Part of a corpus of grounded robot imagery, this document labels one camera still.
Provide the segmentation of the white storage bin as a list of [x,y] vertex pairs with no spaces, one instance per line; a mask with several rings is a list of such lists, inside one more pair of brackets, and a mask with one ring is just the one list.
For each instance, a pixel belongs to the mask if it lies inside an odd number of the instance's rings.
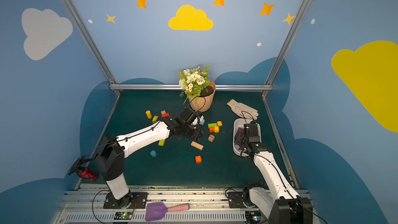
[[[237,134],[237,129],[243,128],[244,133]],[[240,157],[248,157],[251,144],[260,144],[261,128],[255,120],[238,118],[234,121],[233,151]]]

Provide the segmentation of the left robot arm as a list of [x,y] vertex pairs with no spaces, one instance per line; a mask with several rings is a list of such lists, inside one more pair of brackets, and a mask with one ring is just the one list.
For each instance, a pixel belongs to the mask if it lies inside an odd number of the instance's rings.
[[141,130],[114,136],[105,136],[93,155],[99,174],[110,192],[106,195],[105,209],[145,208],[132,193],[124,177],[125,159],[134,152],[171,136],[184,136],[197,141],[203,136],[198,126],[204,120],[199,111],[186,107],[176,117],[166,115],[156,123]]

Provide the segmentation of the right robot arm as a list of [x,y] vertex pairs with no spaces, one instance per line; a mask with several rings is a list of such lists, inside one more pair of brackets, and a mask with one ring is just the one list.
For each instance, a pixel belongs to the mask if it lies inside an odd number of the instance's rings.
[[247,185],[241,193],[242,205],[256,207],[264,216],[262,224],[312,224],[313,206],[308,198],[290,185],[277,165],[272,151],[261,141],[260,125],[252,120],[234,121],[233,151],[252,160],[263,176],[268,190]]

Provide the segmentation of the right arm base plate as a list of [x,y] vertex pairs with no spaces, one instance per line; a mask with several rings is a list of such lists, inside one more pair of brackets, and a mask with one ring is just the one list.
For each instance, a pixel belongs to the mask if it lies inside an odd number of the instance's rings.
[[226,193],[229,208],[258,208],[249,197],[246,191],[229,191]]

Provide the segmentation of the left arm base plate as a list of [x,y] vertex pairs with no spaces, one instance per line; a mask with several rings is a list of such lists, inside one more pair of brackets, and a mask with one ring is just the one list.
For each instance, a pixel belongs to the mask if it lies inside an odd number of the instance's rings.
[[129,192],[117,200],[110,192],[106,195],[104,209],[144,209],[147,203],[147,192]]

